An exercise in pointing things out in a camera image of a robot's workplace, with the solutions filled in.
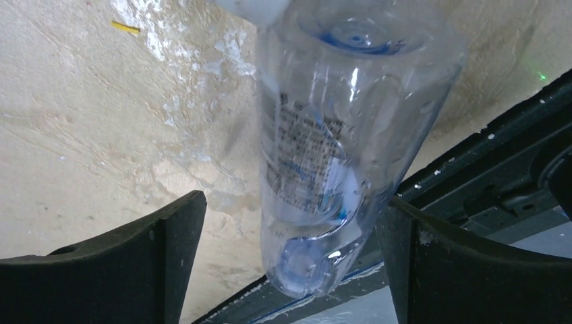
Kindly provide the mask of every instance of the bottle label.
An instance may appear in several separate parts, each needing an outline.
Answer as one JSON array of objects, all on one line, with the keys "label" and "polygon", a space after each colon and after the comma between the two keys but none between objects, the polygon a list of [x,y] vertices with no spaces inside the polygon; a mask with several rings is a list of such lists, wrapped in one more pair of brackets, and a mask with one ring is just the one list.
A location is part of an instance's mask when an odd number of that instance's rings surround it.
[{"label": "bottle label", "polygon": [[272,153],[266,180],[273,192],[290,205],[309,213],[328,213],[341,207],[341,187],[346,167],[340,157],[338,140],[342,121],[321,118],[314,108],[265,94],[264,136],[272,138]]}]

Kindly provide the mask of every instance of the yellow stick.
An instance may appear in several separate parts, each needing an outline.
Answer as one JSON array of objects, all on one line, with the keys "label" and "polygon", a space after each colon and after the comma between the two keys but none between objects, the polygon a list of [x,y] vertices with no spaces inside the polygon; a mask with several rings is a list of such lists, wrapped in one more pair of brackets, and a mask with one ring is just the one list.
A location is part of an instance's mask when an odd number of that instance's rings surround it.
[{"label": "yellow stick", "polygon": [[113,27],[119,29],[119,30],[124,31],[124,32],[132,32],[134,34],[139,34],[139,32],[141,31],[141,28],[127,26],[125,24],[122,24],[122,23],[116,22],[116,21],[112,21],[111,25]]}]

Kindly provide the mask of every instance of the beige surface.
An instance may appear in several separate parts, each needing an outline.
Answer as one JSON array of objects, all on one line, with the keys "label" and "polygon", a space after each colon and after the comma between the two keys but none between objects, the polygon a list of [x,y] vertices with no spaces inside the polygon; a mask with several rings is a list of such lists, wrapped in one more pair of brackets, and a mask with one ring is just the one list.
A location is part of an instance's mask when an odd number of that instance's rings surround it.
[{"label": "beige surface", "polygon": [[[572,68],[570,0],[439,3],[471,54],[412,171]],[[254,27],[204,0],[0,1],[0,257],[201,189],[183,323],[258,278],[253,44]]]}]

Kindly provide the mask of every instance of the yellow debris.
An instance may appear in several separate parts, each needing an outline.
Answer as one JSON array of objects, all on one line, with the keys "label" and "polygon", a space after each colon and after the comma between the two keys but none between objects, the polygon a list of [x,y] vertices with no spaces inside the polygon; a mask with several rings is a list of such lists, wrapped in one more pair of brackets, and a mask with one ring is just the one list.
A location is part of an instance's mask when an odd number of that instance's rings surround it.
[{"label": "yellow debris", "polygon": [[124,32],[132,32],[133,34],[139,34],[139,32],[141,31],[141,28],[127,26],[125,24],[116,21],[111,21],[111,25],[119,30],[122,30]]}]

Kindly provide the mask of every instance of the crushed plastic bottle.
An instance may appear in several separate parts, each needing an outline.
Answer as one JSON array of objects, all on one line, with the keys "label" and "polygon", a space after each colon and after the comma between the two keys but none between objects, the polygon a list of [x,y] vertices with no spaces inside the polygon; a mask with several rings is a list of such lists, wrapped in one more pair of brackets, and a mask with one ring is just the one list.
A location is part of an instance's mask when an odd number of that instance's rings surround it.
[{"label": "crushed plastic bottle", "polygon": [[280,291],[339,285],[464,62],[416,1],[294,0],[258,29],[261,249]]}]

